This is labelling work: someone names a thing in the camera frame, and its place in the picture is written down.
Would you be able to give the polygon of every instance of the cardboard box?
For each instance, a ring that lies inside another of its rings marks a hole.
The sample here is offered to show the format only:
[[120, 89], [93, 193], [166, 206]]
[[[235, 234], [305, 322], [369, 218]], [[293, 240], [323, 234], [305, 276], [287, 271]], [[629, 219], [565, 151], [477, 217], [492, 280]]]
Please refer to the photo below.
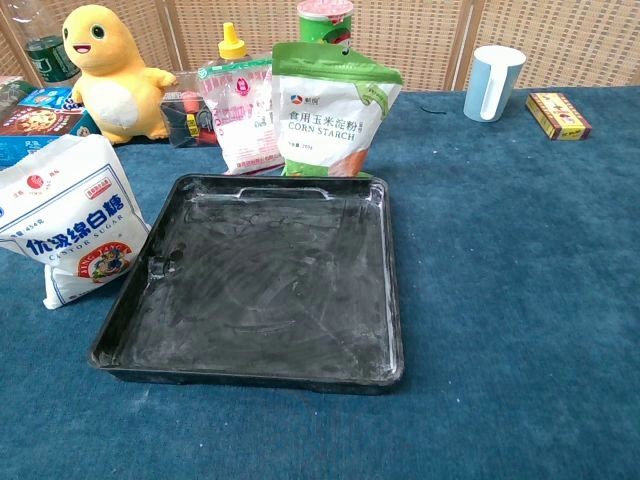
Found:
[[41, 88], [22, 99], [0, 121], [0, 166], [14, 165], [64, 135], [86, 136], [100, 129], [71, 88]]
[[562, 93], [530, 93], [527, 108], [551, 140], [584, 140], [591, 125]]

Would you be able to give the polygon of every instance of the yellow plush toy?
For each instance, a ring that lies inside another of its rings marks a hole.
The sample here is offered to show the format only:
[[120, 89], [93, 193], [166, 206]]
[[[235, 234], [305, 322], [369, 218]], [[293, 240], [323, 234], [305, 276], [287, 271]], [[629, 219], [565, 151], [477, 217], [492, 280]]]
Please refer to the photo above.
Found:
[[111, 143], [128, 142], [134, 135], [167, 136], [160, 101], [176, 77], [146, 67], [115, 13], [100, 5], [76, 8], [64, 21], [62, 36], [67, 55], [82, 71], [73, 101], [84, 103]]

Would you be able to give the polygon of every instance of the green canister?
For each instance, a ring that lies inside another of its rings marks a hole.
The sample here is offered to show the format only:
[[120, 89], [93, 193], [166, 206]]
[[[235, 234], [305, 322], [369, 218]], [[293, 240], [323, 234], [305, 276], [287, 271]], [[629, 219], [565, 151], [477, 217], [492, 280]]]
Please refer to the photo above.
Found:
[[298, 4], [300, 41], [351, 46], [349, 0], [305, 0]]

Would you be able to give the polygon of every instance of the small yellow box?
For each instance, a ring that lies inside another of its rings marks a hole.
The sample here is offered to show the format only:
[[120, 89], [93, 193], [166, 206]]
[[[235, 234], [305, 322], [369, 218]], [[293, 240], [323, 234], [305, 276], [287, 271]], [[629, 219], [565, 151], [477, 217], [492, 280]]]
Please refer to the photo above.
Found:
[[591, 125], [562, 93], [530, 93], [527, 108], [551, 140], [584, 140]]

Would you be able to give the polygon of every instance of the table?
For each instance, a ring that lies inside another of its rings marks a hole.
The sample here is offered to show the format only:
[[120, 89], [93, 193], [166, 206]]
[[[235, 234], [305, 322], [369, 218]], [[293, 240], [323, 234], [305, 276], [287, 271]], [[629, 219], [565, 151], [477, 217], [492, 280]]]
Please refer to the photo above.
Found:
[[[588, 140], [547, 139], [524, 90], [492, 124], [462, 93], [401, 94], [380, 128], [392, 394], [119, 382], [87, 352], [121, 282], [47, 311], [41, 265], [0, 252], [0, 478], [637, 475], [640, 87], [562, 91]], [[217, 148], [116, 151], [149, 222], [175, 178], [224, 167]]]

